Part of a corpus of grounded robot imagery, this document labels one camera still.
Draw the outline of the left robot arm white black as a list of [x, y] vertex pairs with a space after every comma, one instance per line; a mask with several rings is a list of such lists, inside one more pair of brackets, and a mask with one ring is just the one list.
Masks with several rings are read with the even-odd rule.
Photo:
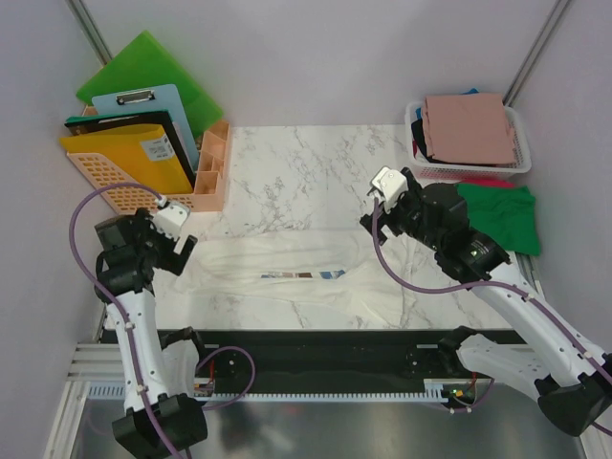
[[175, 247], [189, 214], [169, 202], [155, 214], [140, 208], [95, 227], [102, 246], [96, 293], [115, 326], [125, 381], [125, 414], [112, 429], [136, 458], [168, 458], [208, 436], [194, 386], [210, 354], [190, 327], [159, 336], [153, 289], [155, 270], [179, 275], [186, 266], [196, 238]]

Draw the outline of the white printed t shirt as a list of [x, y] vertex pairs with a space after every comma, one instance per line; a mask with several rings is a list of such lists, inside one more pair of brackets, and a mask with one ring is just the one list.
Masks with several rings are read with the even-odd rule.
[[157, 287], [174, 317], [216, 329], [434, 329], [440, 302], [392, 279], [419, 283], [416, 245], [402, 236], [377, 257], [358, 229], [285, 230], [210, 239], [183, 273]]

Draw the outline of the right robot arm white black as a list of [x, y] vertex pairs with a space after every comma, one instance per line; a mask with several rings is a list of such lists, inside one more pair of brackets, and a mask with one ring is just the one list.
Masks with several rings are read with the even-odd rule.
[[529, 345], [522, 354], [466, 327], [455, 329], [438, 352], [438, 364], [456, 377], [483, 374], [534, 400], [559, 430], [579, 437], [587, 428], [609, 434], [598, 419], [611, 407], [611, 356], [585, 338], [532, 288], [508, 253], [475, 229], [454, 184], [421, 186], [409, 168], [382, 167], [370, 182], [372, 213], [361, 217], [380, 253], [384, 229], [407, 235], [434, 252], [446, 288], [408, 283], [381, 263], [402, 287], [424, 295], [467, 290], [488, 303]]

